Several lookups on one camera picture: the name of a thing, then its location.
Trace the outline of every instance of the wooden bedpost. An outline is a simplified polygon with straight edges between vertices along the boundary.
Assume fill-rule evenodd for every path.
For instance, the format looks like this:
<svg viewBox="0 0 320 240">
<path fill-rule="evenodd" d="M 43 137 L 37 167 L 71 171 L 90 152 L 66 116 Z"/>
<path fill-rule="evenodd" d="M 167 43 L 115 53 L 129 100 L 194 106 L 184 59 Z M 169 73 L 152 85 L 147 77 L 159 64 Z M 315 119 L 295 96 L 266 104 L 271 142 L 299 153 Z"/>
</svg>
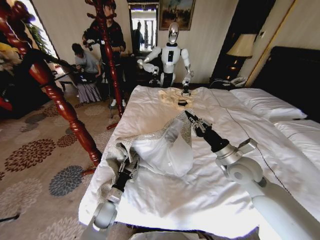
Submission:
<svg viewBox="0 0 320 240">
<path fill-rule="evenodd" d="M 25 33 L 25 25 L 23 23 L 29 16 L 23 3 L 16 1 L 11 8 L 6 0 L 0 0 L 0 31 L 6 36 L 8 42 L 15 46 L 20 54 L 24 55 L 24 58 L 28 58 L 26 54 L 32 49 L 32 40 Z M 85 125 L 77 118 L 75 109 L 65 100 L 63 92 L 56 86 L 54 76 L 48 65 L 43 59 L 32 58 L 32 56 L 28 59 L 32 61 L 29 73 L 38 83 L 44 86 L 46 94 L 54 101 L 60 115 L 69 122 L 70 128 L 82 147 L 89 153 L 93 164 L 98 166 L 102 154 L 97 149 Z"/>
<path fill-rule="evenodd" d="M 120 88 L 119 88 L 116 65 L 113 60 L 113 51 L 112 51 L 112 47 L 110 45 L 110 41 L 109 41 L 109 37 L 108 37 L 108 33 L 107 33 L 107 18 L 105 16 L 104 6 L 102 4 L 102 0 L 85 0 L 85 3 L 95 7 L 95 12 L 96 12 L 95 19 L 98 22 L 100 34 L 101 34 L 102 39 L 104 41 L 104 50 L 105 50 L 106 56 L 108 58 L 108 65 L 110 67 L 110 75 L 111 75 L 112 81 L 113 81 L 115 100 L 118 105 L 119 117 L 121 118 L 122 114 L 124 113 L 124 107 L 122 106 L 122 99 L 121 99 L 121 93 L 120 93 Z M 117 14 L 113 13 L 108 18 L 114 18 L 116 16 L 117 16 Z M 94 18 L 94 15 L 89 14 L 88 17 Z"/>
</svg>

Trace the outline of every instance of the wall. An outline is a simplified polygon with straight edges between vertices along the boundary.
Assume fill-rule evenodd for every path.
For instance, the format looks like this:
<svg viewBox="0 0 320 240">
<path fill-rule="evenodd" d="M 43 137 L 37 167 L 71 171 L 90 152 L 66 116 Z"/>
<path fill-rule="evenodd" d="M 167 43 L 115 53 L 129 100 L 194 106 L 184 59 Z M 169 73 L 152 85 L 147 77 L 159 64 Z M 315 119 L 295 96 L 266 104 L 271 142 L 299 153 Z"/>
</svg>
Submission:
<svg viewBox="0 0 320 240">
<path fill-rule="evenodd" d="M 87 13 L 95 13 L 92 6 L 84 0 L 33 0 L 60 58 L 74 63 L 73 43 L 80 43 L 83 31 L 92 19 Z M 217 62 L 238 0 L 196 0 L 190 31 L 181 31 L 178 44 L 187 48 L 191 68 L 195 72 L 193 83 L 207 83 Z M 117 18 L 126 42 L 127 50 L 132 52 L 130 20 L 126 0 L 116 0 Z M 158 45 L 168 41 L 168 31 L 158 31 Z M 99 55 L 98 46 L 94 52 Z M 176 82 L 181 82 L 186 74 L 183 61 L 176 70 Z"/>
<path fill-rule="evenodd" d="M 75 63 L 75 55 L 71 49 L 73 43 L 82 43 L 82 35 L 93 19 L 87 13 L 96 14 L 93 6 L 84 0 L 32 0 L 45 26 L 48 35 L 61 59 L 70 64 Z M 127 51 L 132 52 L 128 3 L 116 0 L 118 22 L 122 28 Z M 93 53 L 100 57 L 99 46 L 93 46 Z"/>
<path fill-rule="evenodd" d="M 241 76 L 247 77 L 252 72 L 292 2 L 293 0 L 277 0 L 275 2 L 267 21 L 262 27 L 262 31 L 266 31 L 267 36 L 254 44 L 253 57 L 245 61 L 239 73 Z M 274 46 L 320 50 L 319 9 L 319 0 L 296 1 L 292 11 L 283 22 L 278 34 L 267 49 L 267 53 L 257 65 L 248 82 L 252 83 L 257 77 Z"/>
<path fill-rule="evenodd" d="M 236 10 L 238 0 L 196 0 L 190 31 L 180 31 L 177 43 L 189 51 L 193 83 L 208 83 Z M 168 31 L 158 32 L 158 45 L 168 41 Z M 180 60 L 175 82 L 182 82 L 186 70 Z"/>
</svg>

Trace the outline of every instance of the white duvet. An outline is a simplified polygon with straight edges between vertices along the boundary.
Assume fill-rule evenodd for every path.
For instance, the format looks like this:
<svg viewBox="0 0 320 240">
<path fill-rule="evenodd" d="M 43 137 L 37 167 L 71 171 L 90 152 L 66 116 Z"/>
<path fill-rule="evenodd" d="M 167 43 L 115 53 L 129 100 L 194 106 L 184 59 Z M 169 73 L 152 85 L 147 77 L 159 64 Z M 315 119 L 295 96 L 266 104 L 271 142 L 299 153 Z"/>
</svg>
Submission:
<svg viewBox="0 0 320 240">
<path fill-rule="evenodd" d="M 161 129 L 179 114 L 159 101 L 159 88 L 137 86 L 106 150 L 118 137 Z M 272 123 L 250 112 L 226 90 L 196 90 L 193 110 L 199 118 L 234 146 L 251 137 L 258 148 L 246 156 L 256 160 L 264 175 L 284 186 L 318 221 L 320 220 L 320 171 Z M 97 207 L 97 190 L 111 177 L 106 150 L 79 206 L 79 220 L 88 224 Z M 225 178 L 209 145 L 192 133 L 194 162 L 182 177 L 169 177 L 139 169 L 137 181 L 127 182 L 117 208 L 116 221 L 171 230 L 202 230 L 219 236 L 244 236 L 262 220 L 250 196 Z"/>
</svg>

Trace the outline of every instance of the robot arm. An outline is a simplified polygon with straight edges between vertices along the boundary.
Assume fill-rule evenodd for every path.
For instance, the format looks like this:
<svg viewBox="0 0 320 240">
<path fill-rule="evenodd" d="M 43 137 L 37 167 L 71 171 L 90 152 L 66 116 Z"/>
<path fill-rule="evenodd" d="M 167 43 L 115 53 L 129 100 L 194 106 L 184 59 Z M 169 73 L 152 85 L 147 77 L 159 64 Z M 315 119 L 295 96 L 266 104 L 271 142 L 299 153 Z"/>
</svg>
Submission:
<svg viewBox="0 0 320 240">
<path fill-rule="evenodd" d="M 187 71 L 187 75 L 184 77 L 184 79 L 182 81 L 182 85 L 183 85 L 182 94 L 190 94 L 189 83 L 191 82 L 191 78 L 195 75 L 195 73 L 194 73 L 194 71 L 191 71 L 191 64 L 189 61 L 189 53 L 186 48 L 181 50 L 181 57 L 183 59 L 184 66 Z"/>
<path fill-rule="evenodd" d="M 152 50 L 152 52 L 148 56 L 146 56 L 146 58 L 143 61 L 141 59 L 139 59 L 137 61 L 139 68 L 142 69 L 144 67 L 144 64 L 147 64 L 147 63 L 151 62 L 153 59 L 155 59 L 156 57 L 158 57 L 158 55 L 161 53 L 161 51 L 162 51 L 161 47 L 156 46 Z"/>
<path fill-rule="evenodd" d="M 261 166 L 249 157 L 257 143 L 249 138 L 238 147 L 222 139 L 211 124 L 185 111 L 198 137 L 211 146 L 216 163 L 231 181 L 241 184 L 251 196 L 254 207 L 284 240 L 320 239 L 320 223 L 286 190 L 270 182 Z"/>
<path fill-rule="evenodd" d="M 186 48 L 182 49 L 181 50 L 181 57 L 183 59 L 183 63 L 184 63 L 184 66 L 185 66 L 185 69 L 187 70 L 188 74 L 191 72 L 191 64 L 190 64 L 190 61 L 189 61 L 189 52 Z"/>
<path fill-rule="evenodd" d="M 113 225 L 117 216 L 117 205 L 121 201 L 121 196 L 125 191 L 125 185 L 128 180 L 135 177 L 139 168 L 139 157 L 134 157 L 132 162 L 127 158 L 119 168 L 119 177 L 112 186 L 107 201 L 100 203 L 93 217 L 83 231 L 81 240 L 106 240 L 110 227 Z"/>
<path fill-rule="evenodd" d="M 152 75 L 158 75 L 159 74 L 159 67 L 155 66 L 151 63 L 143 63 L 142 59 L 139 59 L 137 61 L 137 63 L 139 64 L 139 66 L 142 66 L 143 69 L 148 72 L 148 73 L 152 73 Z"/>
</svg>

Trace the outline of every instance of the person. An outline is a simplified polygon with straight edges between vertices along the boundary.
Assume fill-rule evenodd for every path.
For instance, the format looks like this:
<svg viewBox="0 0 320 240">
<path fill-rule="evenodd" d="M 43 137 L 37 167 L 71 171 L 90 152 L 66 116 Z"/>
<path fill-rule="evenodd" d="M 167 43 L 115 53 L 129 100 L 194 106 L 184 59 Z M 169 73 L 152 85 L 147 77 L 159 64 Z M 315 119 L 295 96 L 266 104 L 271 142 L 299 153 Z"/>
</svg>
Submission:
<svg viewBox="0 0 320 240">
<path fill-rule="evenodd" d="M 101 82 L 102 79 L 100 61 L 90 52 L 84 51 L 78 43 L 72 44 L 72 50 L 75 55 L 76 69 L 79 72 L 77 87 L 80 103 L 101 101 L 102 98 L 96 86 L 96 83 Z"/>
<path fill-rule="evenodd" d="M 145 43 L 145 40 L 140 32 L 141 22 L 138 22 L 137 29 L 133 30 L 132 39 L 133 39 L 133 48 L 136 52 L 140 50 L 140 46 Z"/>
<path fill-rule="evenodd" d="M 113 15 L 117 7 L 116 3 L 113 0 L 102 0 L 102 5 L 103 5 L 104 15 L 106 17 Z M 113 17 L 106 19 L 106 26 L 107 26 L 107 29 L 106 29 L 107 34 L 109 37 L 109 43 L 113 51 L 113 61 L 115 63 L 115 70 L 117 73 L 117 80 L 118 80 L 118 85 L 120 89 L 122 105 L 123 107 L 125 107 L 126 102 L 124 99 L 124 91 L 123 91 L 123 87 L 124 87 L 123 86 L 124 85 L 123 84 L 123 68 L 121 65 L 120 53 L 126 50 L 126 42 L 124 41 L 124 35 L 122 33 L 120 25 L 116 21 L 114 21 Z M 109 83 L 111 83 L 110 93 L 109 93 L 110 97 L 113 97 L 111 107 L 115 107 L 117 102 L 115 99 L 115 90 L 112 84 L 112 77 L 110 74 L 110 67 L 108 63 L 109 61 L 106 55 L 105 45 L 102 41 L 102 37 L 99 32 L 99 26 L 98 26 L 97 20 L 94 20 L 90 25 L 90 28 L 84 31 L 82 40 L 85 46 L 88 46 L 88 40 L 94 40 L 94 42 L 100 43 L 101 57 L 102 57 L 102 61 L 105 63 L 106 78 L 109 81 Z"/>
</svg>

